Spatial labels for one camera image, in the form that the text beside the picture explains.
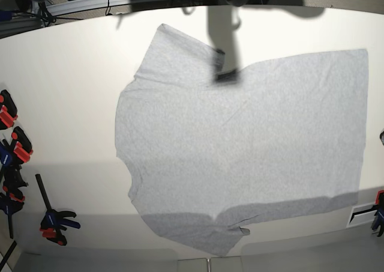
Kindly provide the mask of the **grey T-shirt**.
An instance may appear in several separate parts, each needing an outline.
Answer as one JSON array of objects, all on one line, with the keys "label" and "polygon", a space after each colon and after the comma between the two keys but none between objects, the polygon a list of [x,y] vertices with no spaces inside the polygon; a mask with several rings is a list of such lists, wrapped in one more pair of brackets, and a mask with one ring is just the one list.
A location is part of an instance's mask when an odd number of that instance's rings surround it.
[{"label": "grey T-shirt", "polygon": [[355,204],[365,49],[223,73],[224,52],[160,25],[116,108],[131,203],[160,237],[226,255],[251,223]]}]

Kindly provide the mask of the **blue orange bar clamp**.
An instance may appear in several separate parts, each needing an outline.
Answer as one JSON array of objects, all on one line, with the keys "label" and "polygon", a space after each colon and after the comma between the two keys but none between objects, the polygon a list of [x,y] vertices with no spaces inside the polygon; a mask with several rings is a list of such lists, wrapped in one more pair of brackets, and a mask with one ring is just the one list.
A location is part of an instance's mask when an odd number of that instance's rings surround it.
[{"label": "blue orange bar clamp", "polygon": [[70,220],[70,218],[76,218],[77,214],[73,211],[54,210],[50,204],[41,175],[36,174],[35,178],[46,206],[45,215],[40,223],[40,232],[42,233],[42,237],[58,244],[59,246],[66,246],[67,239],[62,232],[66,231],[68,227],[80,229],[81,225],[79,222]]}]

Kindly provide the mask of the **orange black clamp lower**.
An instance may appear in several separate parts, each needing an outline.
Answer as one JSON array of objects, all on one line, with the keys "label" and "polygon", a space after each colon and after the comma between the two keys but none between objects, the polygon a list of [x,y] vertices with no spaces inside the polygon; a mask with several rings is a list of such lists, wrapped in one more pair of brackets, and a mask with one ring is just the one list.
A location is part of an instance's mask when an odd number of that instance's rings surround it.
[{"label": "orange black clamp lower", "polygon": [[1,141],[1,165],[4,167],[27,163],[32,153],[31,141],[19,126],[13,129],[10,143],[6,139]]}]

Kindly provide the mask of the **orange black clamp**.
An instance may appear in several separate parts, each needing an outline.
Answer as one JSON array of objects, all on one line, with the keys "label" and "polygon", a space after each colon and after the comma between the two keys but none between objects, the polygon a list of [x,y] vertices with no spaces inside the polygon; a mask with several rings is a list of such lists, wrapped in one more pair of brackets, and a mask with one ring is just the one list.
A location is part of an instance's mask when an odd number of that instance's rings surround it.
[{"label": "orange black clamp", "polygon": [[17,117],[17,107],[11,94],[3,89],[1,91],[1,130],[12,127]]},{"label": "orange black clamp", "polygon": [[31,141],[19,126],[13,129],[10,143],[6,139],[1,141],[1,165],[4,167],[27,163],[32,153]]}]

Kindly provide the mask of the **orange black clamp upper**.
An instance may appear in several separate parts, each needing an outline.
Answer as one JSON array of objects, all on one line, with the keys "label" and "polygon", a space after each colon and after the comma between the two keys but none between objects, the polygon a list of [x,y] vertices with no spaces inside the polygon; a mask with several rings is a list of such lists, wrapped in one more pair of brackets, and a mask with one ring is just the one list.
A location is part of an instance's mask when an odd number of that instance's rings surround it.
[{"label": "orange black clamp upper", "polygon": [[11,94],[3,89],[1,91],[1,130],[12,127],[17,117],[17,107]]}]

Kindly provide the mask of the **blue black clamp left edge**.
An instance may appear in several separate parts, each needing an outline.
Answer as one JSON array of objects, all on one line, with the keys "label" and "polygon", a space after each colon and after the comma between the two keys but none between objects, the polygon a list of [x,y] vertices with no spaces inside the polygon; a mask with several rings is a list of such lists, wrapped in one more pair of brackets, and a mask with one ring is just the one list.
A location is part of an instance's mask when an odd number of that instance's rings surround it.
[{"label": "blue black clamp left edge", "polygon": [[27,187],[20,173],[21,165],[6,167],[3,173],[1,192],[1,211],[7,216],[9,236],[14,239],[13,215],[21,211],[25,204],[25,195],[21,188]]}]

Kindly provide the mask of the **blue clamp right edge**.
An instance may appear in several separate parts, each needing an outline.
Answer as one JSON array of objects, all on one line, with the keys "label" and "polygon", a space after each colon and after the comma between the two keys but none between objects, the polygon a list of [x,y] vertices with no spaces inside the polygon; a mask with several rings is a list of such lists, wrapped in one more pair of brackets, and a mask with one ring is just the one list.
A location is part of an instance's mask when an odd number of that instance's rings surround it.
[{"label": "blue clamp right edge", "polygon": [[378,230],[377,237],[381,237],[383,235],[383,230],[384,230],[384,227],[383,227],[383,221],[384,221],[383,194],[384,194],[383,190],[380,190],[377,194],[376,202],[375,202],[376,213],[374,215],[374,221],[371,225],[372,231]]}]

